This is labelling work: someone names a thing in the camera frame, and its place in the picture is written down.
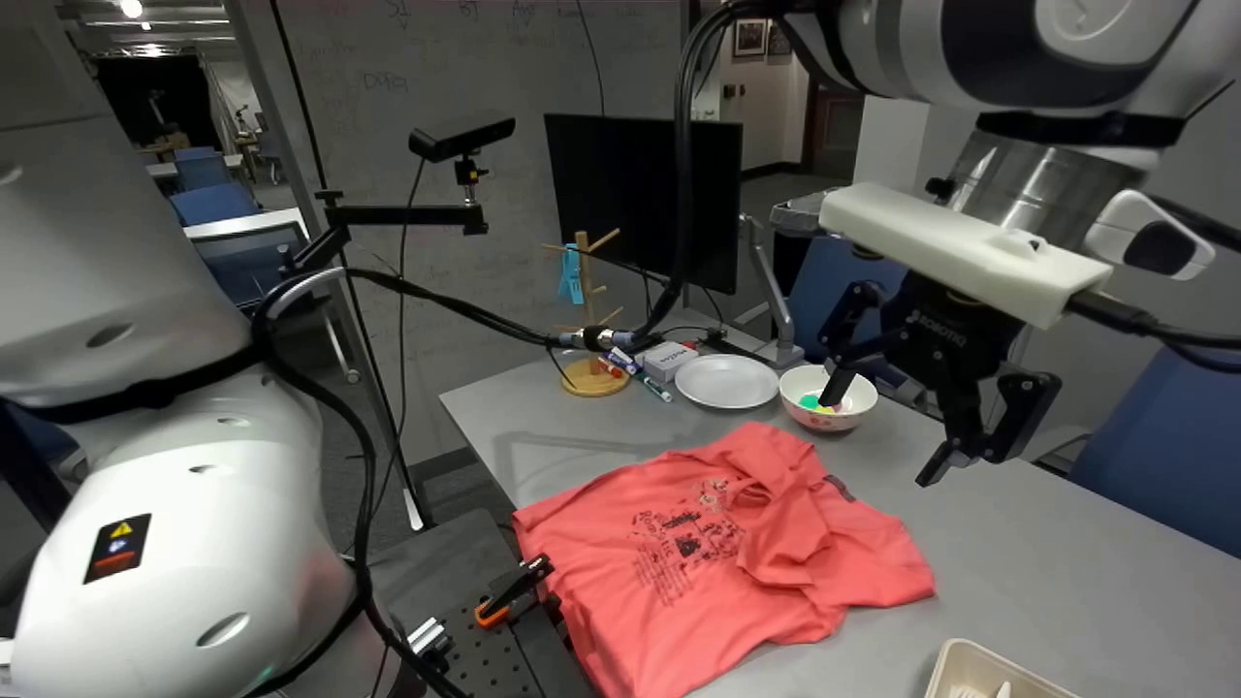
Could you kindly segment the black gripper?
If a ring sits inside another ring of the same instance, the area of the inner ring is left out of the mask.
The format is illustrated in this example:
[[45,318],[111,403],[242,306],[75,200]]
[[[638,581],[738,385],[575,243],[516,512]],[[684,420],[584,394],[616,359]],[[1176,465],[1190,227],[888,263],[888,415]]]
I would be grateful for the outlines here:
[[1061,393],[1059,377],[1009,366],[1016,335],[1016,318],[915,270],[898,279],[893,300],[871,282],[852,282],[822,327],[835,367],[818,403],[838,407],[867,366],[897,367],[929,393],[945,429],[915,472],[915,485],[929,490],[959,461],[1012,459]]

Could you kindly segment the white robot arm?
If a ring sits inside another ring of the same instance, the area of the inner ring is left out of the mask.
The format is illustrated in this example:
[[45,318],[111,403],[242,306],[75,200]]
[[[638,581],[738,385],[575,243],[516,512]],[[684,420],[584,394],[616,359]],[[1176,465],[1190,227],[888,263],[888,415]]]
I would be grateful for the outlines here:
[[[1241,0],[725,0],[690,42],[710,45],[738,20],[783,23],[810,70],[856,93],[975,103],[989,136],[1115,165],[1170,148],[1241,55]],[[226,393],[269,393],[310,421],[310,385],[280,366],[269,327],[242,318],[170,227],[92,111],[52,6],[2,0],[2,62],[0,393],[53,425],[99,433],[108,478],[147,465],[159,425],[196,447],[205,433],[189,410]],[[1103,279],[1096,260],[1066,247],[1021,266],[994,220],[888,187],[847,187],[822,217],[907,263],[929,296],[955,289],[985,309],[945,373],[924,340],[888,350],[936,393],[985,373],[1016,327],[1059,323]],[[189,592],[189,565],[142,537],[132,579],[154,579],[173,620],[129,633],[92,684],[70,677],[79,615],[88,598],[120,598],[129,579],[66,579],[39,557],[14,624],[14,687],[28,698],[273,698],[354,677],[354,643],[384,624],[368,570],[327,547],[315,512],[318,501],[300,496],[256,556],[226,557],[256,615],[214,651],[194,643],[214,610]]]

